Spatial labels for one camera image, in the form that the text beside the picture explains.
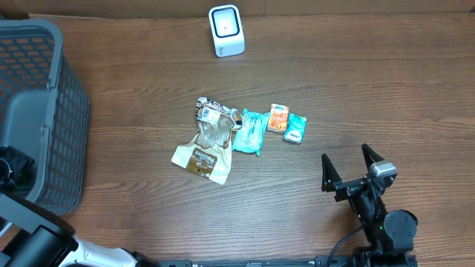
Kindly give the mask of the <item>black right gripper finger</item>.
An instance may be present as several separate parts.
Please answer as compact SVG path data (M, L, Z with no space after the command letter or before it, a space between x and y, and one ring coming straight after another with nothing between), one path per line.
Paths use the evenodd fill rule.
M341 178L326 154L321 155L322 161L322 185L337 185Z
M367 170L370 170L370 166L373 163L384 161L384 158L378 155L367 143L362 144L361 149Z

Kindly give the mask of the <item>teal tissue pack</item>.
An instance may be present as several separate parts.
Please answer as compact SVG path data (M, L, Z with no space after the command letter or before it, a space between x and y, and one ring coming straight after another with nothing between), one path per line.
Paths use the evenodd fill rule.
M283 140L301 144L304 141L304 131L307 125L307 118L291 113L288 125L283 136Z

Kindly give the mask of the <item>orange tissue pack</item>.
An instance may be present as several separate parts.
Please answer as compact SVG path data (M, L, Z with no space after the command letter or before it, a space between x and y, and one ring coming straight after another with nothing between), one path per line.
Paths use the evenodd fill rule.
M277 133L286 131L289 108L286 105L271 104L267 130Z

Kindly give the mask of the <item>teal wet wipes pack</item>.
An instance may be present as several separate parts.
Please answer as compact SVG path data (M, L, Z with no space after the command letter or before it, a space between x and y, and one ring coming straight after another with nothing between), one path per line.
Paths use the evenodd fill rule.
M245 108L243 110L243 126L235 134L232 150L248 154L256 153L257 156L260 156L269 118L270 112L258 113Z

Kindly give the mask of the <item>clear bagged bread snack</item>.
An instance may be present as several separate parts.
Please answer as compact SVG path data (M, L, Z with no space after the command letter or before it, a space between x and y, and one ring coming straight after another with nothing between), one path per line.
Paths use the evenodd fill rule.
M171 162L222 185L232 167L232 134L242 128L243 115L235 108L200 97L195 117L197 134L189 143L177 146Z

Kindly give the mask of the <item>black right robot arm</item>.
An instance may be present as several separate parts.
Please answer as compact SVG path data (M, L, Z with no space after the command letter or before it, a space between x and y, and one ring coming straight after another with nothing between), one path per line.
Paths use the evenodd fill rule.
M326 266L417 266L414 249L418 219L407 210L388 211L381 199L396 179L396 166L378 155L368 144L361 146L367 173L344 182L326 154L321 155L323 192L334 192L335 201L348 201L360 226L343 237L333 247ZM367 245L353 249L344 260L338 260L338 248L358 232L363 231Z

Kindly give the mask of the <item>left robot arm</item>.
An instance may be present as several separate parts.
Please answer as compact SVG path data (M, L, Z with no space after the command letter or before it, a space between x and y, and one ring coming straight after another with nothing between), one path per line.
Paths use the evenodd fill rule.
M16 182L33 163L33 159L14 148L1 148L1 221L19 227L1 251L2 266L156 266L136 251L106 248L79 239L74 228L56 214L15 195Z

